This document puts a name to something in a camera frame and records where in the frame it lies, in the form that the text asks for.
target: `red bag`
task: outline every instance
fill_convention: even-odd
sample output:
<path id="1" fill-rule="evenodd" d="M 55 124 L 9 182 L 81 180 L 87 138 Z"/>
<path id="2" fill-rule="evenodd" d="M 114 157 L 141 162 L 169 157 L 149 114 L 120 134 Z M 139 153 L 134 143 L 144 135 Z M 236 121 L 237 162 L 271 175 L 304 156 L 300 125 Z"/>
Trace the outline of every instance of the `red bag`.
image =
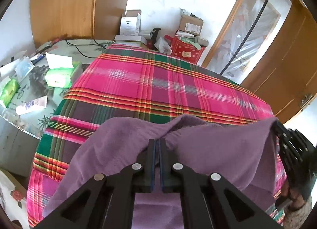
<path id="1" fill-rule="evenodd" d="M 205 47 L 201 47 L 198 50 L 192 44 L 185 43 L 178 39 L 177 37 L 173 38 L 172 41 L 172 53 L 171 55 L 176 56 L 178 58 L 182 58 L 188 62 L 197 64 L 199 58 L 201 57 L 202 52 L 206 49 Z"/>

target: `floral cloth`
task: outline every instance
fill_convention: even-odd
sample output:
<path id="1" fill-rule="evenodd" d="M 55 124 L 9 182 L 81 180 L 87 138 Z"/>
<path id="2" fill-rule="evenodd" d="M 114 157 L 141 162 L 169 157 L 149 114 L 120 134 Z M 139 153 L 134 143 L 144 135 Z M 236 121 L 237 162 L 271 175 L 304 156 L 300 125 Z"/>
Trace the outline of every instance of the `floral cloth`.
<path id="1" fill-rule="evenodd" d="M 26 198 L 0 170 L 0 205 L 11 221 L 18 220 L 23 229 L 29 229 Z"/>

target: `tissue box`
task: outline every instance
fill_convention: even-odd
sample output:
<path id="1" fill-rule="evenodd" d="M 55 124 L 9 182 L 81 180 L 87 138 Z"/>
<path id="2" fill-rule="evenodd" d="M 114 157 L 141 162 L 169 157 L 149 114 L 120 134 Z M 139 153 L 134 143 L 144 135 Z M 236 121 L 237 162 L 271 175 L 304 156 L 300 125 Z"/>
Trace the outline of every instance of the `tissue box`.
<path id="1" fill-rule="evenodd" d="M 72 62 L 73 68 L 54 68 L 48 70 L 45 80 L 48 86 L 70 88 L 83 73 L 81 62 Z"/>

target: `black pipe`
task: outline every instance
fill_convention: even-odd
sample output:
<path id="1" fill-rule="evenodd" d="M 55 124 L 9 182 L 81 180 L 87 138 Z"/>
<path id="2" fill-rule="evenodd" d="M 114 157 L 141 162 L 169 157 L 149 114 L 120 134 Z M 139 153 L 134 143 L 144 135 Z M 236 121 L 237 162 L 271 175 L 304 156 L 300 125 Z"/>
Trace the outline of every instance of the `black pipe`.
<path id="1" fill-rule="evenodd" d="M 261 10 L 259 11 L 254 23 L 252 24 L 250 30 L 248 31 L 247 35 L 244 37 L 244 39 L 242 40 L 241 44 L 239 45 L 238 49 L 235 51 L 235 53 L 233 54 L 233 56 L 231 57 L 230 61 L 227 63 L 227 65 L 222 69 L 220 75 L 222 75 L 226 69 L 229 67 L 229 65 L 232 63 L 233 59 L 235 59 L 235 57 L 237 56 L 237 54 L 239 53 L 239 51 L 241 50 L 241 48 L 243 47 L 243 45 L 245 44 L 245 42 L 247 41 L 248 37 L 250 36 L 251 32 L 253 31 L 254 27 L 256 26 L 257 22 L 259 21 L 263 11 L 264 11 L 264 8 L 266 7 L 268 3 L 268 0 L 265 0 L 264 1 L 264 4 L 261 8 Z"/>

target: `plastic bag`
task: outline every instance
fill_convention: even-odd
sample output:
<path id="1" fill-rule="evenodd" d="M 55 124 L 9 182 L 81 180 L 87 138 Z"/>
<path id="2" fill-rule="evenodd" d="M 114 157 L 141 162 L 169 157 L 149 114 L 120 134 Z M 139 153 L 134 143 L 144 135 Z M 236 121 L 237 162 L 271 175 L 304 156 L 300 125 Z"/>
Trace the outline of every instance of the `plastic bag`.
<path id="1" fill-rule="evenodd" d="M 17 65 L 17 67 L 14 69 L 16 72 L 16 75 L 18 76 L 18 82 L 20 83 L 32 69 L 35 67 L 31 60 L 24 56 L 20 59 L 20 63 Z"/>
<path id="2" fill-rule="evenodd" d="M 192 14 L 190 11 L 187 11 L 186 9 L 183 9 L 183 8 L 180 8 L 180 15 L 181 16 L 187 15 L 187 16 L 191 16 L 191 17 L 197 18 L 199 20 L 202 20 L 202 18 L 197 17 L 196 15 Z"/>
<path id="3" fill-rule="evenodd" d="M 172 50 L 171 47 L 169 46 L 169 44 L 167 43 L 167 41 L 163 38 L 160 37 L 157 42 L 154 44 L 154 46 L 161 52 L 164 54 L 171 54 Z"/>

